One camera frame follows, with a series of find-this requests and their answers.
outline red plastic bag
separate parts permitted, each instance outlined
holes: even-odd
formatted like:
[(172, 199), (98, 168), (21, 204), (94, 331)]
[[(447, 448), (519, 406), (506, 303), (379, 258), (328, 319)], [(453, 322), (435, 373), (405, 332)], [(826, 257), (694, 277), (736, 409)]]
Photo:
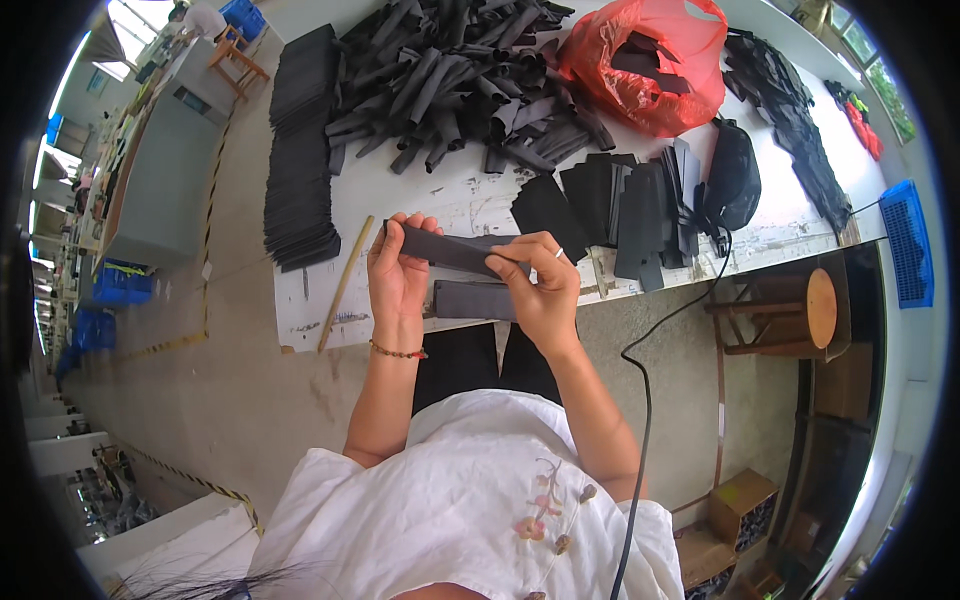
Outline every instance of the red plastic bag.
[(847, 118), (850, 119), (850, 124), (853, 125), (856, 136), (860, 138), (860, 143), (863, 144), (863, 147), (867, 149), (874, 160), (880, 160), (880, 155), (883, 154), (883, 142), (874, 133), (874, 128), (870, 127), (869, 123), (863, 122), (863, 115), (860, 114), (853, 103), (844, 103), (843, 107), (847, 111)]
[[(689, 2), (719, 20), (693, 16), (684, 0), (617, 0), (585, 15), (560, 49), (560, 73), (640, 132), (676, 137), (705, 124), (726, 95), (720, 51), (727, 17), (711, 0)], [(653, 79), (611, 67), (631, 32), (655, 39), (677, 59), (658, 51), (659, 72), (686, 79), (688, 92), (664, 92)]]

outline black pants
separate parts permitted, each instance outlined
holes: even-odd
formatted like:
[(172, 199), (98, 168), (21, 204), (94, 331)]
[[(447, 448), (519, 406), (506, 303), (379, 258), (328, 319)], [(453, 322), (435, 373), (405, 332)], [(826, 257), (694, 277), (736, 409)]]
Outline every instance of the black pants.
[(510, 325), (500, 374), (493, 324), (428, 333), (423, 349), (429, 358), (418, 367), (414, 415), (454, 394), (483, 388), (538, 394), (563, 406), (546, 359), (516, 323)]

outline cardboard box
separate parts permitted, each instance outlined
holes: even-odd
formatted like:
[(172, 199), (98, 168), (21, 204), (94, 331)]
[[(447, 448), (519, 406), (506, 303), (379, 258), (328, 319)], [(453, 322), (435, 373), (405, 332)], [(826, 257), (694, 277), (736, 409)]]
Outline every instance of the cardboard box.
[(684, 589), (698, 586), (736, 564), (733, 548), (715, 538), (706, 529), (685, 531), (676, 542)]
[(785, 546), (802, 554), (807, 554), (813, 548), (822, 525), (819, 518), (808, 513), (797, 513), (790, 527), (790, 534), (786, 538)]
[[(774, 482), (748, 468), (733, 479), (710, 492), (708, 502), (708, 523), (713, 535), (725, 544), (733, 547), (739, 554), (750, 549), (770, 530), (773, 513), (777, 506), (779, 489)], [(744, 516), (754, 509), (761, 508), (768, 516), (764, 519), (762, 531), (753, 539), (738, 543), (740, 531), (746, 525)]]
[(829, 363), (817, 361), (813, 383), (813, 410), (821, 415), (865, 420), (870, 409), (874, 345), (851, 344)]

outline chair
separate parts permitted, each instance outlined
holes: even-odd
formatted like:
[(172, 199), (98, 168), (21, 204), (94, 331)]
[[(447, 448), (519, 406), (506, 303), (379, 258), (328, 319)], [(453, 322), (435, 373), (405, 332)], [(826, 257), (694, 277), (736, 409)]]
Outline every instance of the chair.
[[(229, 39), (228, 36), (230, 32), (233, 31), (236, 34), (235, 39)], [(243, 42), (244, 44), (247, 41), (240, 36), (239, 33), (231, 26), (227, 25), (227, 30), (221, 36), (220, 40), (217, 42), (217, 47), (213, 51), (213, 56), (210, 58), (210, 62), (207, 64), (208, 68), (212, 68), (217, 72), (220, 77), (224, 79), (225, 82), (236, 92), (238, 98), (242, 98), (245, 102), (247, 101), (247, 95), (244, 93), (244, 90), (255, 81), (256, 77), (262, 77), (263, 81), (267, 82), (270, 80), (270, 76), (261, 69), (255, 62), (248, 59), (244, 56), (243, 52), (237, 48), (237, 44)], [(234, 80), (227, 71), (224, 70), (221, 61), (223, 59), (229, 60), (234, 66), (237, 66), (240, 71), (240, 77)]]
[[(728, 319), (736, 344), (725, 344), (727, 354), (771, 354), (816, 358), (833, 339), (837, 325), (836, 290), (830, 275), (814, 269), (807, 275), (759, 276), (733, 302), (704, 306), (710, 315)], [(736, 322), (747, 315), (756, 334), (747, 342)]]

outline yellow black striped tape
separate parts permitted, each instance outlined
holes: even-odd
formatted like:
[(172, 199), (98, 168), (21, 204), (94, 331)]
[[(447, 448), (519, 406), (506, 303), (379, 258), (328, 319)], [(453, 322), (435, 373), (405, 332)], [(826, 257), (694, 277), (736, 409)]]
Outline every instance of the yellow black striped tape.
[(250, 518), (253, 521), (253, 526), (256, 527), (256, 534), (261, 538), (263, 537), (263, 525), (260, 524), (260, 517), (257, 515), (256, 509), (253, 507), (253, 503), (250, 501), (250, 497), (245, 493), (235, 492), (228, 488), (218, 486), (215, 483), (206, 481), (205, 479), (201, 479), (200, 477), (194, 477), (190, 473), (183, 472), (178, 468), (171, 467), (166, 463), (160, 462), (153, 456), (147, 454), (146, 452), (144, 452), (143, 450), (140, 450), (139, 448), (136, 448), (128, 444), (127, 442), (124, 442), (124, 445), (129, 449), (133, 450), (134, 452), (136, 452), (137, 454), (139, 454), (140, 456), (142, 456), (143, 458), (147, 459), (151, 463), (157, 465), (158, 467), (165, 468), (170, 472), (175, 473), (176, 475), (179, 475), (184, 479), (192, 481), (193, 483), (199, 483), (205, 488), (208, 488), (209, 490), (212, 490), (220, 495), (224, 495), (226, 497), (233, 498), (234, 500), (239, 500), (240, 502), (243, 502), (244, 506), (247, 508), (247, 513), (250, 515)]

